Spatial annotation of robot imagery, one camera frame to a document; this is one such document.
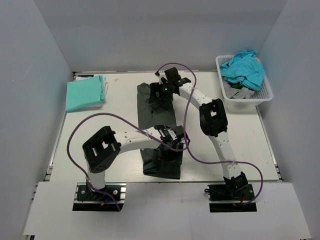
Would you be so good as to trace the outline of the dark grey t-shirt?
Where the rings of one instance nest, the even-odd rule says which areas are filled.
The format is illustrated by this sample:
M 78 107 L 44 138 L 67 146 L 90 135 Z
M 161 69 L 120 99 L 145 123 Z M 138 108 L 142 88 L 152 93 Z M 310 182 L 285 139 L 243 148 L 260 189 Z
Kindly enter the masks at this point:
M 150 85 L 147 83 L 138 85 L 138 127 L 145 130 L 157 125 L 169 127 L 177 126 L 173 99 L 149 103 L 149 98 Z M 155 165 L 152 163 L 153 151 L 157 148 L 145 148 L 140 150 L 143 160 L 143 174 L 151 177 L 179 180 L 181 177 L 182 160 L 162 160 L 162 170 L 161 172 L 158 172 Z

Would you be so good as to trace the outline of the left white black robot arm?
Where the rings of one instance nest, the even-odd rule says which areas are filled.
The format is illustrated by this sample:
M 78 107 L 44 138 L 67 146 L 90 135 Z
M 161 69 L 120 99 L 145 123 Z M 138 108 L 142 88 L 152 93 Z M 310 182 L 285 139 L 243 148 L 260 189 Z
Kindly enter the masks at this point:
M 105 196 L 105 171 L 120 154 L 139 150 L 147 176 L 180 179 L 184 149 L 184 128 L 156 125 L 142 131 L 118 132 L 102 127 L 82 149 L 91 185 L 88 193 L 99 200 Z

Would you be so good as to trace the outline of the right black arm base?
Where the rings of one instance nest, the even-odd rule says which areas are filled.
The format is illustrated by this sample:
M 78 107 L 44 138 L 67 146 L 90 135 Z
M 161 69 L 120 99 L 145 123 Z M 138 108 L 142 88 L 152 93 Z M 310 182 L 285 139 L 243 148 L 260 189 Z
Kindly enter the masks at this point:
M 249 213 L 256 212 L 257 206 L 254 198 L 252 184 L 239 192 L 233 193 L 226 184 L 210 184 L 204 189 L 208 195 L 209 210 L 211 213 Z

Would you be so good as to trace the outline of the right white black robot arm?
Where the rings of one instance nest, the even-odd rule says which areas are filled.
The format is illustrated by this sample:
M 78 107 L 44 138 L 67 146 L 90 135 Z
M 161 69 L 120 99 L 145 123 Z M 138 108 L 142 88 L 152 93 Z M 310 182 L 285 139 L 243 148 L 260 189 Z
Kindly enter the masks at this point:
M 236 162 L 236 158 L 228 137 L 228 120 L 223 101 L 211 99 L 198 90 L 188 79 L 173 83 L 151 83 L 150 103 L 168 100 L 173 94 L 189 101 L 199 111 L 199 123 L 202 132 L 212 142 L 222 166 L 226 195 L 236 200 L 244 193 L 248 180 Z

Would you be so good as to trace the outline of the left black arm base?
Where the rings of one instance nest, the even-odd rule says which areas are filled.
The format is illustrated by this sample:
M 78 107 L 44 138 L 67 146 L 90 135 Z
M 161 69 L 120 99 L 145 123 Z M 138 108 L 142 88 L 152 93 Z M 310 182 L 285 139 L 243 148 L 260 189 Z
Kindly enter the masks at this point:
M 103 192 L 93 191 L 86 183 L 78 183 L 75 189 L 72 210 L 74 212 L 118 212 L 122 210 L 126 197 L 125 183 L 107 183 Z

